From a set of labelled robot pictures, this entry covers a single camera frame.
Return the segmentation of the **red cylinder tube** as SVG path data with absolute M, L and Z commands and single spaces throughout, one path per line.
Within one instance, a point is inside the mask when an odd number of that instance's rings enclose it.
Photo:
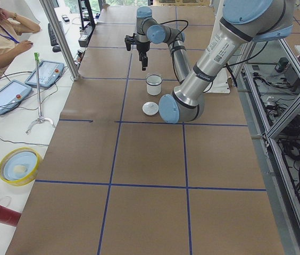
M 16 227 L 21 213 L 0 205 L 0 223 Z

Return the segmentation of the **aluminium frame post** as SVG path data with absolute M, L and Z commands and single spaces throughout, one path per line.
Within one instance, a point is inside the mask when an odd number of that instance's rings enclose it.
M 80 77 L 80 74 L 78 72 L 77 66 L 75 65 L 75 62 L 72 58 L 72 54 L 69 48 L 69 45 L 66 41 L 65 34 L 63 32 L 63 29 L 61 28 L 61 25 L 59 24 L 56 12 L 54 10 L 52 1 L 50 0 L 40 0 L 41 6 L 44 9 L 44 12 L 46 14 L 46 17 L 49 21 L 49 23 L 52 26 L 52 29 L 55 33 L 56 40 L 60 46 L 62 55 L 65 59 L 65 62 L 68 66 L 68 69 L 70 70 L 71 76 L 74 81 L 77 81 Z

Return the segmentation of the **green handled reacher grabber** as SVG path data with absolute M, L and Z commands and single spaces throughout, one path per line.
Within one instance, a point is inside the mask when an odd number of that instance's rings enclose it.
M 45 122 L 49 122 L 53 128 L 56 128 L 54 121 L 49 117 L 44 117 L 41 108 L 41 95 L 40 95 L 40 82 L 39 82 L 39 53 L 34 52 L 34 58 L 36 62 L 36 83 L 37 83 L 37 102 L 38 102 L 38 118 L 30 123 L 28 129 L 26 130 L 26 134 L 30 134 L 32 128 L 36 124 L 43 124 Z

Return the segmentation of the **far teach pendant tablet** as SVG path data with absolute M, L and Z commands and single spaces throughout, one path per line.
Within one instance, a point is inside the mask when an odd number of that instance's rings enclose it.
M 39 84 L 41 88 L 48 89 L 62 75 L 64 63 L 42 60 L 39 63 Z M 37 87 L 36 69 L 25 80 L 25 84 Z

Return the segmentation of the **white enamel mug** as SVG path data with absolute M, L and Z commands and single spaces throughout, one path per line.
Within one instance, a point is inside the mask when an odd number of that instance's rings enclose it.
M 146 78 L 147 93 L 151 96 L 157 96 L 161 93 L 162 77 L 157 74 L 148 75 Z

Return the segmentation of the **black computer keyboard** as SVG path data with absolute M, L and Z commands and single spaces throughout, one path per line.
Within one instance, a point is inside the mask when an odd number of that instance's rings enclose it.
M 50 40 L 51 46 L 58 45 L 55 33 L 54 33 L 54 31 L 53 31 L 52 26 L 51 26 L 50 23 L 48 24 L 47 28 L 48 28 L 48 35 L 49 35 L 49 40 Z

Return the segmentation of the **teach pendant tablet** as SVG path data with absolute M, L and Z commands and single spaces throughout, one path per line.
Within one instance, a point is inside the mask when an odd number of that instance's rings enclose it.
M 18 80 L 12 80 L 0 89 L 0 114 L 10 112 L 30 93 L 32 87 Z
M 62 75 L 64 63 L 42 60 L 39 63 L 39 84 L 41 88 L 48 89 Z M 25 80 L 25 84 L 37 87 L 36 69 Z

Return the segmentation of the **near teach pendant tablet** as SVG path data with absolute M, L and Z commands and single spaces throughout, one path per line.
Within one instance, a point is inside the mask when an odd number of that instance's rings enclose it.
M 10 112 L 30 93 L 32 87 L 18 80 L 12 80 L 0 89 L 0 114 Z

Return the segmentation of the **black computer mouse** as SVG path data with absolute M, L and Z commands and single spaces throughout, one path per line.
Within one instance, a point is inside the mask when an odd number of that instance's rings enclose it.
M 60 49 L 59 46 L 54 46 L 54 47 L 52 48 L 52 51 L 53 51 L 54 53 L 57 53 L 57 52 L 60 52 L 61 49 Z

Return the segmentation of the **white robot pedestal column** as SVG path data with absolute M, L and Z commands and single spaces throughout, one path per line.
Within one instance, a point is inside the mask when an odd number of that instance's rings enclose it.
M 211 35 L 211 40 L 210 43 L 214 41 L 214 36 L 217 34 L 219 31 L 219 21 L 222 17 L 222 5 L 224 1 L 217 1 L 213 0 L 210 1 L 210 7 L 214 9 L 214 16 L 215 16 L 215 21 L 214 21 L 214 26 L 212 30 L 212 35 Z M 204 93 L 225 93 L 228 94 L 230 92 L 229 90 L 229 84 L 228 84 L 228 75 L 225 69 L 222 69 L 214 81 L 208 85 L 208 87 L 204 90 Z

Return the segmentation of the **yellow tape roll with dish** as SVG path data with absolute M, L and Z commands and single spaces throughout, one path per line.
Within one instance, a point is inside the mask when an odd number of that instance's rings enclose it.
M 26 185 L 36 178 L 42 161 L 42 156 L 31 148 L 12 150 L 0 162 L 0 179 L 12 186 Z

